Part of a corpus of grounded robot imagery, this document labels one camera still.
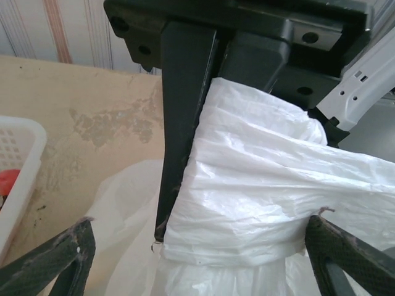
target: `white plastic basket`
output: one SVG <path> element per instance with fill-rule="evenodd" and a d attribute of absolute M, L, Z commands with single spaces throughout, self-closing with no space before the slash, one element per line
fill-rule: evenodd
<path fill-rule="evenodd" d="M 0 116 L 0 171 L 20 169 L 0 211 L 0 264 L 34 191 L 46 141 L 45 129 L 39 123 Z"/>

